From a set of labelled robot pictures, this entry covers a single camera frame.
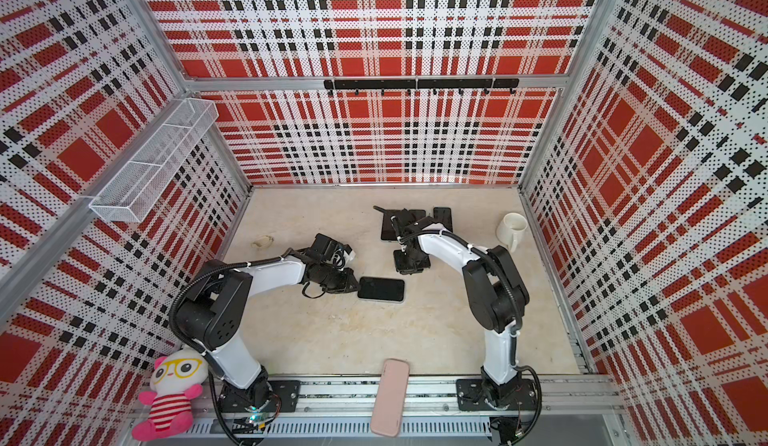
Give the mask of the black phone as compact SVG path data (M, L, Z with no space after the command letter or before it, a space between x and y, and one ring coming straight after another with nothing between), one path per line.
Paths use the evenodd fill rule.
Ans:
M410 209L408 210L408 219L410 222L418 222L420 219L427 216L427 213L423 209Z
M394 210L384 209L382 210L382 226L380 239L382 241L396 241L397 233L392 223L392 217L395 215Z
M361 300L400 303L404 301L405 281L382 277L362 277L357 297Z
M447 230L453 230L452 210L450 207L434 206L432 217L436 223L440 223Z

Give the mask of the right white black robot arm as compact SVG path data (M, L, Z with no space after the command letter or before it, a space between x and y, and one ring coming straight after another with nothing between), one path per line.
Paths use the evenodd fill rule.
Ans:
M421 273L439 259L462 276L469 309L485 329L485 358L479 391L461 403L496 410L520 405L525 391L536 391L533 381L522 378L517 358L530 295L510 252L501 245L475 245L431 216L418 218L407 209L374 209L383 215L382 237L398 243L394 251L398 273Z

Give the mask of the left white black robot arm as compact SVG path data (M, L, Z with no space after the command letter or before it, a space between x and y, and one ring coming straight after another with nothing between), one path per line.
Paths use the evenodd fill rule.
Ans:
M290 248L277 257L208 261L173 300L169 327L222 381L222 404L261 410L273 391L266 368L248 351L240 333L248 300L273 289L312 283L321 295L356 292L359 282L350 267L354 258L350 245L318 233L310 246Z

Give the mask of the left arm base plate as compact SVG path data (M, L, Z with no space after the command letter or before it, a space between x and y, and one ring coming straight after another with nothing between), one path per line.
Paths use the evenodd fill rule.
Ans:
M257 381L246 389L224 382L218 405L223 413L290 413L296 410L300 387L297 380Z

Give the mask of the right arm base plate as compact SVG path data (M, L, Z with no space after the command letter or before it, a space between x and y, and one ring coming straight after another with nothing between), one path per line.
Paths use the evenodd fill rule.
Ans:
M515 377L502 385L490 379L458 379L458 408L461 411L535 411L539 403L534 382Z

